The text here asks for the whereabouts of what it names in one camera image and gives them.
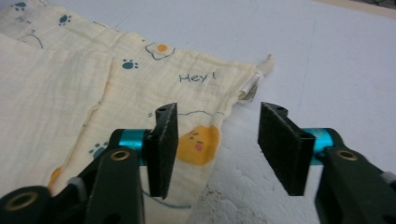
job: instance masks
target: cloth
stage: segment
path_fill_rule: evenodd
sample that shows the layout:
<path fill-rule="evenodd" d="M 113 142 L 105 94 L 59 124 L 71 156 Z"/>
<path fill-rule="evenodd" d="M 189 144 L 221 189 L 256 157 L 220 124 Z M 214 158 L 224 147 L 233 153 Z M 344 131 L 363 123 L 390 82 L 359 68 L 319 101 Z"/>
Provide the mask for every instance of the cloth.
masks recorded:
<path fill-rule="evenodd" d="M 112 58 L 0 35 L 0 194 L 50 181 L 104 93 Z"/>
<path fill-rule="evenodd" d="M 0 12 L 0 21 L 0 33 L 38 49 L 94 50 L 113 57 L 103 100 L 72 153 L 53 173 L 52 191 L 59 192 L 82 171 L 115 129 L 151 129 L 155 109 L 177 103 L 179 145 L 168 197 L 149 197 L 144 167 L 141 178 L 147 223 L 184 223 L 213 168 L 221 124 L 239 97 L 251 96 L 244 87 L 257 83 L 258 65 L 176 49 L 42 0 L 7 8 Z"/>

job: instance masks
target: cartoon animal face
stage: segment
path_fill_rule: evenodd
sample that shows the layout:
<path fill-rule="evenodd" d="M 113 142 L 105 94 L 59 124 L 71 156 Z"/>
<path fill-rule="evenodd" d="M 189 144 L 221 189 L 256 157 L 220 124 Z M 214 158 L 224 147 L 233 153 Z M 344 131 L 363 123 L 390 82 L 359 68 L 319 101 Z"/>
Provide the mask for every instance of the cartoon animal face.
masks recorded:
<path fill-rule="evenodd" d="M 179 138 L 177 158 L 194 165 L 205 165 L 215 158 L 218 145 L 218 128 L 199 125 Z"/>
<path fill-rule="evenodd" d="M 155 60 L 164 59 L 175 53 L 175 48 L 169 47 L 165 44 L 151 43 L 146 46 L 146 51 L 151 54 Z"/>

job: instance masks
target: table surface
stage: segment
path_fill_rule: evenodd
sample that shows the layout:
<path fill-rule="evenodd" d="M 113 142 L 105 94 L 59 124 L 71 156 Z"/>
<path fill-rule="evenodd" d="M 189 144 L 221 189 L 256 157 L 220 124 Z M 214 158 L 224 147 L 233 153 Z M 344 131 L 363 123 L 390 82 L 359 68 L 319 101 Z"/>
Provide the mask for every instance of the table surface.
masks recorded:
<path fill-rule="evenodd" d="M 311 168 L 304 197 L 286 195 L 256 143 L 260 102 L 283 105 L 302 128 L 334 128 L 348 147 L 396 173 L 396 10 L 381 8 L 378 13 L 378 7 L 356 9 L 331 1 L 51 3 L 122 31 L 224 60 L 261 63 L 272 54 L 275 69 L 260 81 L 254 101 L 235 105 L 222 127 L 206 188 L 217 196 L 201 198 L 188 222 L 318 223 L 313 200 L 321 168 Z M 15 2 L 3 1 L 0 7 Z"/>

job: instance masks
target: white table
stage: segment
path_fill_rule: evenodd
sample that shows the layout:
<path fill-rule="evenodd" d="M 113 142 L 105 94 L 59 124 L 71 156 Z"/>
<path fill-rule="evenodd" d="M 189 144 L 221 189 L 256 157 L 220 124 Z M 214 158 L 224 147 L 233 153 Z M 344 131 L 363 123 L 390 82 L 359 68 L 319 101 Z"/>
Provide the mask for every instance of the white table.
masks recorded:
<path fill-rule="evenodd" d="M 224 123 L 215 169 L 189 223 L 318 223 L 321 168 L 311 169 L 305 197 L 286 195 L 257 145 L 262 101 L 285 106 L 300 127 L 334 128 L 348 147 L 396 173 L 396 10 L 384 16 L 313 0 L 51 2 L 224 60 L 260 63 L 273 54 L 275 70 L 253 103 L 236 105 Z"/>

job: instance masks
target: blue paw print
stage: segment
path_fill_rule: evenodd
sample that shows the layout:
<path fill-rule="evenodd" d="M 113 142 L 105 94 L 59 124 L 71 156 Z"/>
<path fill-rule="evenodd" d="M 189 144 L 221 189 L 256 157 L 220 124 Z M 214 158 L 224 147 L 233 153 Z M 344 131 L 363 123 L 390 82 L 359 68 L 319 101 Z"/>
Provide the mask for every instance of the blue paw print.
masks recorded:
<path fill-rule="evenodd" d="M 24 9 L 26 8 L 26 3 L 24 3 L 24 2 L 19 2 L 19 3 L 17 3 L 17 4 L 15 4 L 15 5 L 12 5 L 12 7 L 15 7 L 15 10 L 17 10 L 17 11 L 24 11 Z"/>
<path fill-rule="evenodd" d="M 90 154 L 93 153 L 93 158 L 96 159 L 108 146 L 108 142 L 104 142 L 103 145 L 96 143 L 95 149 L 90 150 Z"/>
<path fill-rule="evenodd" d="M 122 67 L 125 69 L 133 69 L 133 68 L 138 68 L 138 63 L 134 63 L 134 61 L 129 60 L 127 61 L 126 59 L 123 60 L 124 63 L 122 64 Z"/>
<path fill-rule="evenodd" d="M 70 22 L 70 19 L 71 19 L 71 18 L 72 18 L 72 16 L 67 16 L 67 15 L 62 16 L 62 17 L 59 19 L 59 25 L 60 25 L 60 26 L 66 25 L 68 22 Z"/>

